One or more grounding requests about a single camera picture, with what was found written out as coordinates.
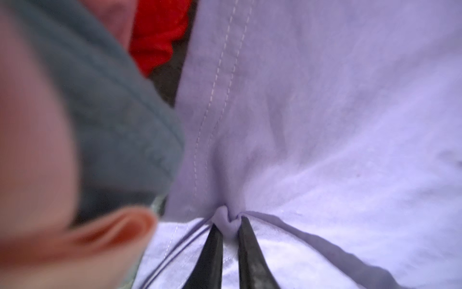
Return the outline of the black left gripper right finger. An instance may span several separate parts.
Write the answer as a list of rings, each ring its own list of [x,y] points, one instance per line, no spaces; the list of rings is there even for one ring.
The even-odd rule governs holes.
[[[280,289],[247,217],[241,218],[238,241],[240,289]]]

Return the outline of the pink folded t-shirt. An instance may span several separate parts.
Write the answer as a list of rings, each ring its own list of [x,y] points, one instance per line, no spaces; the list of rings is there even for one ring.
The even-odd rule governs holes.
[[[128,207],[72,229],[78,165],[58,93],[1,7],[1,287],[115,289],[157,227]]]

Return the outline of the purple t-shirt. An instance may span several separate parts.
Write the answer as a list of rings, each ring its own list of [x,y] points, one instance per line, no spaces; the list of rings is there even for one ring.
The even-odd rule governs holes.
[[[462,286],[460,1],[200,1],[185,155],[136,289],[179,289],[247,217],[283,289]]]

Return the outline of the red folded t-shirt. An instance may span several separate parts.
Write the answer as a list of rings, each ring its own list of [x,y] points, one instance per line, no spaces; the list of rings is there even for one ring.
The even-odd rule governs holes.
[[[148,77],[173,55],[173,43],[185,35],[190,0],[141,0],[134,18],[129,52]]]

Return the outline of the grey-blue folded t-shirt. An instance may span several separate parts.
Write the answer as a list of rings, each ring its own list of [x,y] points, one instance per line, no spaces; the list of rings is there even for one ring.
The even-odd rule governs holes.
[[[75,224],[130,205],[163,214],[185,140],[128,53],[134,1],[7,1],[65,103],[78,145]]]

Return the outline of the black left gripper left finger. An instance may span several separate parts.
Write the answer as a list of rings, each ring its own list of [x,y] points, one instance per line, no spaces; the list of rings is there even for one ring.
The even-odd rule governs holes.
[[[221,289],[223,276],[223,235],[213,225],[197,263],[183,289]]]

